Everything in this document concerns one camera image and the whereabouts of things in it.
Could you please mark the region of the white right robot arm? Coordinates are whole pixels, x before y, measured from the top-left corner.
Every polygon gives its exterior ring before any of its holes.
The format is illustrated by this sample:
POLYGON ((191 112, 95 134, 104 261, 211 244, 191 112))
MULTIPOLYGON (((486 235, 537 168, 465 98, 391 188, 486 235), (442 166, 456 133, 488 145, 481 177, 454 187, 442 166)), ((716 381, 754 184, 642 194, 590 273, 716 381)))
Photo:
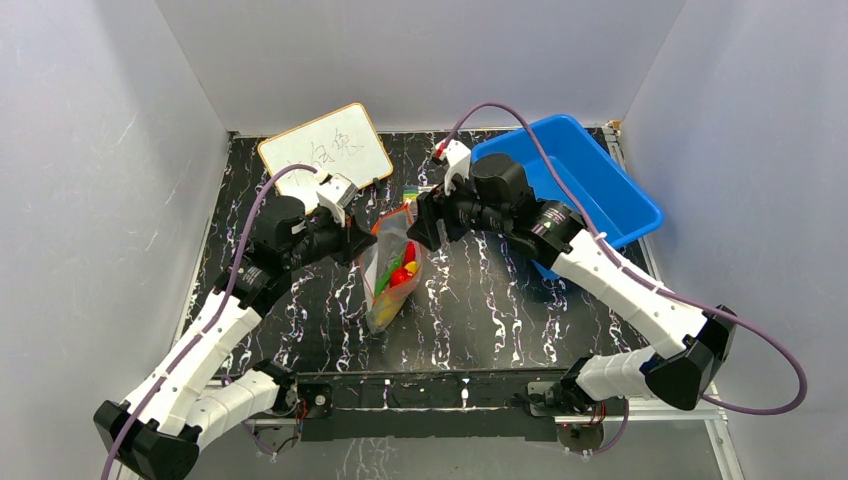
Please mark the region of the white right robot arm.
POLYGON ((471 230, 500 234, 521 255, 580 286, 633 326, 648 346, 629 353, 580 358, 546 391, 538 407, 590 413, 611 397, 656 398, 689 411, 723 364, 731 323, 674 301, 647 286, 648 276, 625 272, 618 253, 607 255, 583 218, 567 204, 535 196, 524 168, 505 154, 473 162, 444 151, 442 183, 416 200, 409 239, 430 251, 471 230))

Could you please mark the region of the blue plastic bin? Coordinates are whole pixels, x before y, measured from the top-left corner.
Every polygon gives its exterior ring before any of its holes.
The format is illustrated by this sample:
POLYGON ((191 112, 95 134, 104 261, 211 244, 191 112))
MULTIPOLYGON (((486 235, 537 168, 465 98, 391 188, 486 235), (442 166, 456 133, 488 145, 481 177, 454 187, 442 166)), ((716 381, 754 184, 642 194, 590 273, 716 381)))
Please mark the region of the blue plastic bin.
MULTIPOLYGON (((611 247, 620 249, 657 230, 664 221, 660 206, 614 161, 576 119, 552 115, 530 124, 556 173, 588 212, 611 247)), ((506 154, 521 164, 528 184, 543 200, 573 202, 551 176, 522 128, 475 145, 471 160, 506 154)))

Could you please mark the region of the red chili pepper toy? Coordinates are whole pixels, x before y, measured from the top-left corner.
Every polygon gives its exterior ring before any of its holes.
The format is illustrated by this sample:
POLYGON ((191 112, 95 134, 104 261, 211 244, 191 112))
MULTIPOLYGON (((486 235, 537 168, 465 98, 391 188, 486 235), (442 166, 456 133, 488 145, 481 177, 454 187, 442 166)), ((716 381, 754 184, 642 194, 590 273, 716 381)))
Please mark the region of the red chili pepper toy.
POLYGON ((416 260, 416 257, 417 257, 416 243, 413 242, 413 241, 410 241, 410 242, 407 243, 406 248, 405 248, 404 257, 403 257, 403 265, 407 265, 411 262, 414 262, 416 260))

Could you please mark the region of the marker pen pack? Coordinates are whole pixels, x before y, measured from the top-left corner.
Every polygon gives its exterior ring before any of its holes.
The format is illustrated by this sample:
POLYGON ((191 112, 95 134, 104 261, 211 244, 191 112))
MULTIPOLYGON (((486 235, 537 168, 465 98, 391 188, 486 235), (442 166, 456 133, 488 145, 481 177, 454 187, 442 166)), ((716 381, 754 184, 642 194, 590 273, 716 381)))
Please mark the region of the marker pen pack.
POLYGON ((429 193, 433 188, 433 185, 405 185, 402 201, 404 204, 414 204, 420 195, 429 193))

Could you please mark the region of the red strawberry toy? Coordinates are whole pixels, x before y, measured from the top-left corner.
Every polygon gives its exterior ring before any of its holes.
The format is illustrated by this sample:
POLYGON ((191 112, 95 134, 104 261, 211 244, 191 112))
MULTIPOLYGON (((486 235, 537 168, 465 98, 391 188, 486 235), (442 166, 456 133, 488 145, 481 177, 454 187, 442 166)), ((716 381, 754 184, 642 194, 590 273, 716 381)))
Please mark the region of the red strawberry toy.
POLYGON ((414 277, 414 273, 406 267, 401 266, 395 269, 389 277, 389 287, 394 288, 409 281, 414 277))

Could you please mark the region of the green vegetable toy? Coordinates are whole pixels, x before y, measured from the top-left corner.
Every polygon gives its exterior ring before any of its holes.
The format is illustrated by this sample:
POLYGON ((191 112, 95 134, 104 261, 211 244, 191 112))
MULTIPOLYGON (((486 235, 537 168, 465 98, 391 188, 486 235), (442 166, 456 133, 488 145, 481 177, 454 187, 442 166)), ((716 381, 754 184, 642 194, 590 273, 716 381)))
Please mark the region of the green vegetable toy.
POLYGON ((397 263, 401 260, 399 256, 395 256, 389 263, 385 266, 383 272, 377 277, 377 282, 374 289, 374 297, 378 297, 385 291, 389 286, 389 277, 391 273, 398 268, 397 263))

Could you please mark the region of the yellow banana toy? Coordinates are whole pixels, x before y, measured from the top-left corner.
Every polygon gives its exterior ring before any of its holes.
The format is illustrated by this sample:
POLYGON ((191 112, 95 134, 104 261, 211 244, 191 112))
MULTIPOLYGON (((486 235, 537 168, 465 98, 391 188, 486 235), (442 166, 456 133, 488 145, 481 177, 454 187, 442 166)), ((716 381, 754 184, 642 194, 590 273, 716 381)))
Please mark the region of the yellow banana toy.
POLYGON ((420 280, 420 265, 417 261, 402 265, 414 273, 409 281, 394 288, 388 288, 375 298, 372 313, 379 329, 387 327, 403 307, 406 299, 418 286, 420 280))

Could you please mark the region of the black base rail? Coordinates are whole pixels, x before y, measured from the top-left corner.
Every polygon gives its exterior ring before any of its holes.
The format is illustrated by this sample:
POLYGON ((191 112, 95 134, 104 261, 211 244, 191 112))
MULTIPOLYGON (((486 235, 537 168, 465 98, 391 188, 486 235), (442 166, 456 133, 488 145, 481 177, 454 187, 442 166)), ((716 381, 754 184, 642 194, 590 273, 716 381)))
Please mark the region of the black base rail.
POLYGON ((303 427, 306 442, 349 438, 522 437, 553 442, 563 428, 587 427, 587 447, 610 425, 716 421, 725 413, 703 403, 677 410, 656 399, 580 403, 559 393, 550 369, 294 374, 250 370, 226 387, 188 403, 184 424, 210 445, 241 422, 303 427))

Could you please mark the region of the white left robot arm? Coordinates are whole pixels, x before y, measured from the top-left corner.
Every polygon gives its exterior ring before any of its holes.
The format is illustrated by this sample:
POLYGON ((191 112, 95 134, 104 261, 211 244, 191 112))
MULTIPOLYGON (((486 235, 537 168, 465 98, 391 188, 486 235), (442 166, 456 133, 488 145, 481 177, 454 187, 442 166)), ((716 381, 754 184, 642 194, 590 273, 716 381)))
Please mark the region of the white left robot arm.
POLYGON ((322 195, 307 213, 291 196, 252 208, 232 263, 219 276, 195 324, 124 400, 104 401, 94 423, 108 450, 101 476, 115 462, 143 479, 183 479, 215 439, 251 416, 297 410, 295 374, 274 361, 257 363, 221 390, 207 383, 235 346, 292 286, 296 270, 325 258, 349 265, 376 238, 348 212, 348 199, 322 195))

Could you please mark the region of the clear zip top bag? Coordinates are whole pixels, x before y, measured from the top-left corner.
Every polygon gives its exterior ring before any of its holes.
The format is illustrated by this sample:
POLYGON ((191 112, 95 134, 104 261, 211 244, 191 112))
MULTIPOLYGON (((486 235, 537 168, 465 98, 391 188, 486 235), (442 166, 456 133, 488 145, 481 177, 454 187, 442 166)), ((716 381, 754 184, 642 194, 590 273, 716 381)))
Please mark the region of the clear zip top bag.
POLYGON ((386 330, 419 284, 424 253, 407 236, 413 221, 408 204, 383 215, 371 229, 376 243, 358 258, 372 334, 386 330))

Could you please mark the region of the yellow framed whiteboard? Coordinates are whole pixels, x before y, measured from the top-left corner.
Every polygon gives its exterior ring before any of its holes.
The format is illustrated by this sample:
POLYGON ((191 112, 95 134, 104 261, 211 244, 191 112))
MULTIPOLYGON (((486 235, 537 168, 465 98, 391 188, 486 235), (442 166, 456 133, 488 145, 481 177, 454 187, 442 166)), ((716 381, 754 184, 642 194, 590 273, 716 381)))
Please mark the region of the yellow framed whiteboard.
POLYGON ((257 153, 270 175, 294 164, 340 174, 363 189, 394 165, 364 106, 352 103, 265 139, 257 153))

